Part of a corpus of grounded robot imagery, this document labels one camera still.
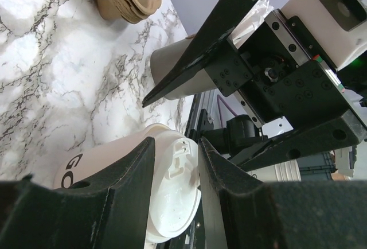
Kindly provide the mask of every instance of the cable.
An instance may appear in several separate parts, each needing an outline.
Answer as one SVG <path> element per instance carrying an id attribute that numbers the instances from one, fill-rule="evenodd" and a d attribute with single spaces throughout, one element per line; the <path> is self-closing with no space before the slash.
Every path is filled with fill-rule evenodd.
<path id="1" fill-rule="evenodd" d="M 223 103 L 223 105 L 229 110 L 230 113 L 232 113 L 233 116 L 238 116 L 237 113 L 235 113 L 235 111 L 226 103 L 226 101 L 223 99 L 222 96 L 220 96 L 219 94 L 217 94 L 217 105 L 218 105 L 218 110 L 219 110 L 219 121 L 220 121 L 220 125 L 221 127 L 224 127 L 223 125 L 223 118 L 222 118 L 222 111 L 221 111 L 221 107 L 219 105 L 219 100 Z"/>

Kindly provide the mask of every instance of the white plastic lid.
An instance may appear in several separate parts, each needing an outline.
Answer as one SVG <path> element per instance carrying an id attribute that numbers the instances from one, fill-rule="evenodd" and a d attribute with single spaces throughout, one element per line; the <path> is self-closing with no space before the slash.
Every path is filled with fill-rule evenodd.
<path id="1" fill-rule="evenodd" d="M 174 140 L 161 156 L 156 156 L 147 241 L 165 242 L 190 225 L 201 198 L 197 189 L 200 184 L 197 166 L 198 147 L 189 138 Z"/>

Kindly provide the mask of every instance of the screw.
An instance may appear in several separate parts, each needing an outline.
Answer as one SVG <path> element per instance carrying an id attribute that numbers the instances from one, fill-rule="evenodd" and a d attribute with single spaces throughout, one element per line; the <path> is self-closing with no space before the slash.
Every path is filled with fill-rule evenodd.
<path id="1" fill-rule="evenodd" d="M 296 95 L 296 99 L 297 99 L 297 101 L 302 102 L 302 101 L 303 101 L 303 96 L 302 96 L 302 95 L 300 95 L 300 94 L 297 94 L 297 95 Z"/>
<path id="2" fill-rule="evenodd" d="M 312 71 L 312 75 L 314 75 L 314 77 L 316 77 L 316 78 L 320 78 L 322 76 L 322 72 L 321 72 L 320 69 L 314 69 Z"/>
<path id="3" fill-rule="evenodd" d="M 301 79 L 296 80 L 297 87 L 304 87 L 304 82 Z"/>
<path id="4" fill-rule="evenodd" d="M 278 30 L 279 29 L 279 23 L 277 23 L 276 21 L 273 22 L 272 27 L 273 27 L 274 30 Z"/>
<path id="5" fill-rule="evenodd" d="M 312 92 L 311 92 L 311 91 L 306 90 L 306 91 L 304 92 L 304 96 L 305 96 L 306 98 L 311 99 L 311 98 L 313 97 L 313 94 L 312 94 Z"/>
<path id="6" fill-rule="evenodd" d="M 291 84 L 292 84 L 292 81 L 290 80 L 290 79 L 288 79 L 288 78 L 285 78 L 284 79 L 284 81 L 283 81 L 283 83 L 286 85 L 286 86 L 290 86 Z"/>
<path id="7" fill-rule="evenodd" d="M 288 46 L 288 49 L 290 52 L 295 52 L 297 50 L 297 46 L 295 46 L 295 44 L 290 44 Z"/>
<path id="8" fill-rule="evenodd" d="M 321 87 L 324 90 L 330 90 L 331 89 L 331 84 L 328 81 L 323 81 L 322 84 L 321 84 Z"/>

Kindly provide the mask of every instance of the marble table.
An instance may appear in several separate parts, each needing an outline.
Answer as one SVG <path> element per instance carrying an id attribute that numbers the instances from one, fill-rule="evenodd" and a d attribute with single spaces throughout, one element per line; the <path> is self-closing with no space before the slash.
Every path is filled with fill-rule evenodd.
<path id="1" fill-rule="evenodd" d="M 150 55 L 186 32 L 170 0 L 137 25 L 94 0 L 0 0 L 0 180 L 52 187 L 71 155 L 163 123 L 183 132 L 192 97 L 142 109 Z"/>

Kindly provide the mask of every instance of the crumpled paper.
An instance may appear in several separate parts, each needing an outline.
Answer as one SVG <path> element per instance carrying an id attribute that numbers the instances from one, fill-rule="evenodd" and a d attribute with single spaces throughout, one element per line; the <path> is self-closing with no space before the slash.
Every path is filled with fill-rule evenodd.
<path id="1" fill-rule="evenodd" d="M 265 17 L 273 11 L 274 7 L 269 0 L 259 0 L 250 12 L 234 29 L 230 38 L 238 49 L 252 35 L 252 33 L 264 22 Z"/>

